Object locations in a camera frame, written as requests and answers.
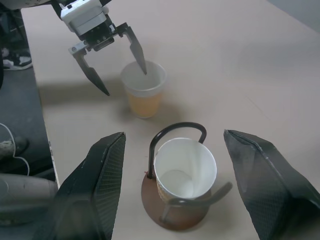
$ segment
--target white paper cup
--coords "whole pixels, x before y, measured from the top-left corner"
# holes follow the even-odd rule
[[[128,64],[121,72],[121,80],[129,105],[140,118],[150,118],[158,111],[167,72],[157,63],[146,61],[145,75],[137,62]]]
[[[154,159],[158,193],[163,201],[196,199],[208,192],[217,177],[212,153],[196,140],[174,138],[163,144]]]

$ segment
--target black wire handle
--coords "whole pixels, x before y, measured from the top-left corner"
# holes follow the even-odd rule
[[[149,171],[147,174],[147,178],[148,179],[152,179],[153,178],[153,169],[154,169],[154,158],[155,158],[155,148],[157,143],[159,142],[159,140],[166,135],[168,132],[174,130],[174,129],[179,129],[179,128],[194,128],[194,129],[198,129],[201,131],[201,137],[199,139],[199,143],[203,144],[206,137],[207,137],[207,130],[204,126],[202,126],[199,123],[195,123],[195,122],[178,122],[175,124],[172,124],[170,126],[167,126],[166,128],[164,128],[163,130],[161,130],[157,135],[154,136],[154,138],[152,139],[151,143],[150,143],[150,147],[149,147]]]

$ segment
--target cup rim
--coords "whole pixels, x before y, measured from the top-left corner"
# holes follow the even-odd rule
[[[164,188],[169,194],[171,194],[172,196],[175,196],[175,197],[177,197],[177,198],[182,198],[182,199],[196,199],[196,198],[201,197],[203,194],[200,195],[200,196],[196,196],[196,197],[182,197],[182,196],[179,196],[179,195],[177,195],[177,194],[174,194],[174,193],[172,193],[171,191],[169,191],[169,190],[162,184],[162,182],[160,181],[160,179],[158,178],[158,175],[157,175],[157,170],[156,170],[156,166],[155,166],[155,165],[156,165],[156,159],[157,159],[157,154],[158,154],[158,152],[161,150],[161,148],[162,148],[165,144],[167,144],[167,143],[169,143],[169,142],[171,142],[171,141],[173,141],[173,140],[179,140],[179,139],[187,139],[187,140],[191,140],[191,141],[193,141],[193,142],[197,142],[197,143],[201,144],[203,147],[205,147],[205,149],[210,153],[210,155],[212,156],[212,159],[213,159],[214,166],[215,166],[215,175],[214,175],[214,177],[213,177],[213,181],[212,181],[211,186],[205,191],[205,193],[208,192],[208,191],[212,188],[212,186],[214,185],[214,183],[215,183],[215,181],[216,181],[216,179],[217,179],[217,174],[218,174],[217,163],[216,163],[216,159],[215,159],[214,155],[212,154],[212,152],[211,152],[204,144],[202,144],[202,143],[200,143],[200,142],[198,142],[198,141],[196,141],[196,140],[194,140],[194,139],[188,138],[188,137],[176,137],[176,138],[172,138],[172,139],[166,141],[164,144],[161,145],[161,147],[160,147],[160,148],[158,149],[158,151],[156,152],[155,157],[154,157],[154,161],[153,161],[153,168],[154,168],[155,177],[158,179],[158,182],[159,182],[159,184],[161,185],[161,187],[163,187],[163,188]]]
[[[167,71],[164,69],[164,67],[161,66],[159,63],[156,63],[156,62],[153,62],[153,61],[145,60],[145,62],[158,65],[158,66],[163,70],[163,72],[164,72],[164,78],[161,79],[160,84],[158,84],[157,86],[154,86],[154,87],[152,87],[152,88],[148,88],[148,89],[136,89],[136,88],[129,87],[129,86],[123,81],[122,75],[123,75],[124,71],[126,70],[126,68],[127,68],[128,66],[130,66],[131,64],[136,64],[136,63],[137,63],[136,61],[132,61],[132,62],[128,63],[128,64],[122,69],[122,71],[121,71],[121,73],[120,73],[121,82],[125,85],[126,88],[128,88],[128,89],[130,89],[130,90],[133,90],[133,91],[136,91],[136,92],[148,92],[148,91],[155,90],[155,89],[161,87],[163,84],[165,84],[165,82],[167,81],[168,73],[167,73]]]

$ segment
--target orange liquid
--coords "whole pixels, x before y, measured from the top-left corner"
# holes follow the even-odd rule
[[[137,97],[129,92],[127,94],[131,110],[139,117],[150,118],[157,113],[162,98],[161,92],[151,97]]]

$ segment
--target cup with orange liquid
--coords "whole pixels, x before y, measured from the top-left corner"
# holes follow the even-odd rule
[[[154,116],[159,108],[165,82],[166,70],[157,63],[145,61],[147,74],[137,62],[128,64],[121,72],[130,108],[139,118]]]

